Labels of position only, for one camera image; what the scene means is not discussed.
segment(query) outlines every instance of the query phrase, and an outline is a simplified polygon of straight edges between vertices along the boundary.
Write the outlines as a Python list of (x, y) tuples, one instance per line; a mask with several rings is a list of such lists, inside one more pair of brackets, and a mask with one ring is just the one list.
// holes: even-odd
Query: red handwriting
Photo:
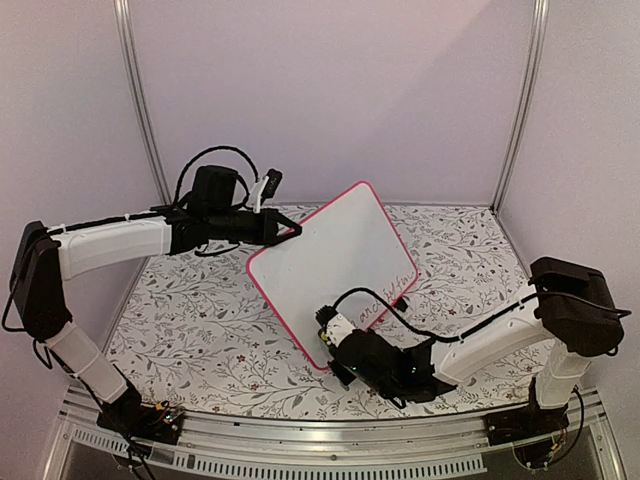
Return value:
[[(402, 292), (406, 290), (407, 286), (411, 282), (411, 279), (411, 274), (404, 277), (396, 275), (395, 280), (391, 282), (388, 287), (382, 289), (382, 298), (384, 298), (387, 303), (393, 305), (393, 302), (395, 302), (402, 295)], [(371, 317), (374, 315), (377, 316), (383, 310), (384, 307), (382, 306), (382, 304), (379, 301), (373, 299), (371, 305), (365, 308), (364, 311), (360, 314), (360, 322), (362, 322), (364, 326), (368, 326)]]

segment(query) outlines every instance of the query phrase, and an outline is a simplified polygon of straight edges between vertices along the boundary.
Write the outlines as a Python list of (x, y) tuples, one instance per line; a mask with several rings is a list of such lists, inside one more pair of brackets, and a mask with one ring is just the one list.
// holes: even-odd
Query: floral tablecloth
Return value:
[[(299, 220), (315, 207), (282, 207)], [(522, 269), (486, 208), (388, 206), (420, 271), (407, 294), (407, 318), (453, 334), (513, 296)], [(365, 419), (465, 412), (522, 401), (548, 343), (477, 372), (436, 401), (398, 410), (361, 382), (345, 390), (316, 371), (294, 345), (245, 272), (257, 250), (240, 247), (203, 259), (193, 254), (148, 263), (120, 320), (108, 357), (148, 400), (195, 411), (269, 418)], [(376, 327), (400, 345), (420, 339), (393, 317)]]

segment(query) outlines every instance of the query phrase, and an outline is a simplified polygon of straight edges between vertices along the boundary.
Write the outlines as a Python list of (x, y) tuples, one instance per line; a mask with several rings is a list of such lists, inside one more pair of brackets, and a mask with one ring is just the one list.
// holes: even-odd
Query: robotic arm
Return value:
[[(125, 260), (188, 252), (209, 240), (272, 246), (298, 236), (300, 225), (276, 209), (261, 208), (265, 199), (273, 197), (281, 178), (282, 174), (270, 170), (256, 183), (253, 210), (241, 209), (250, 197), (246, 186), (245, 202), (231, 204), (236, 181), (244, 183), (235, 170), (204, 166), (196, 172), (192, 191), (177, 204), (70, 227), (47, 229), (41, 222), (27, 225), (11, 275), (10, 300), (15, 302), (24, 331), (44, 343), (100, 400), (100, 426), (129, 437), (175, 444), (182, 419), (174, 412), (164, 417), (173, 421), (155, 421), (156, 409), (142, 405), (133, 384), (72, 322), (63, 281)], [(288, 231), (278, 234), (281, 226)], [(218, 252), (197, 253), (215, 256)]]
[(343, 384), (360, 378), (404, 408), (406, 402), (429, 402), (455, 389), (477, 370), (520, 348), (555, 339), (549, 361), (532, 380), (529, 405), (487, 415), (485, 423), (492, 444), (565, 428), (573, 388), (591, 358), (618, 348), (624, 335), (620, 318), (630, 312), (615, 308), (597, 270), (545, 257), (534, 262), (531, 271), (529, 284), (516, 294), (517, 302), (491, 312), (455, 337), (412, 328), (430, 338), (406, 349), (392, 346), (372, 330), (356, 329), (341, 315), (337, 306), (348, 294), (374, 294), (366, 288), (347, 292), (316, 314), (319, 335), (334, 358), (330, 367)]

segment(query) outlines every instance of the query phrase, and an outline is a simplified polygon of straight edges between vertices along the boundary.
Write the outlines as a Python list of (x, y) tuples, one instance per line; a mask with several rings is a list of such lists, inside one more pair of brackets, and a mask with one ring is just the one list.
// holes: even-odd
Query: white board with pink border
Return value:
[[(416, 282), (418, 270), (368, 183), (357, 183), (301, 224), (302, 235), (260, 250), (247, 271), (309, 361), (323, 370), (331, 357), (318, 338), (315, 312), (354, 287), (368, 287), (393, 304)], [(385, 313), (362, 293), (339, 310), (362, 329)]]

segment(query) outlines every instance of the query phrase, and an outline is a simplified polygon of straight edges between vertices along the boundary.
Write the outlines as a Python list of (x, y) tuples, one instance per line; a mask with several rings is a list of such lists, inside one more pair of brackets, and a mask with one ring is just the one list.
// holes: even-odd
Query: white wall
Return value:
[(552, 2), (531, 116), (503, 218), (526, 261), (602, 270), (624, 320), (595, 381), (630, 479), (640, 478), (640, 3)]
[[(158, 202), (121, 59), (112, 2), (0, 3), (0, 302), (23, 226), (67, 224)], [(75, 320), (104, 341), (133, 265), (67, 289)], [(10, 323), (19, 319), (12, 313)], [(37, 478), (67, 380), (0, 332), (0, 478)]]
[(280, 200), (366, 179), (385, 200), (488, 204), (533, 5), (131, 2), (169, 183), (199, 149), (230, 143), (284, 172)]

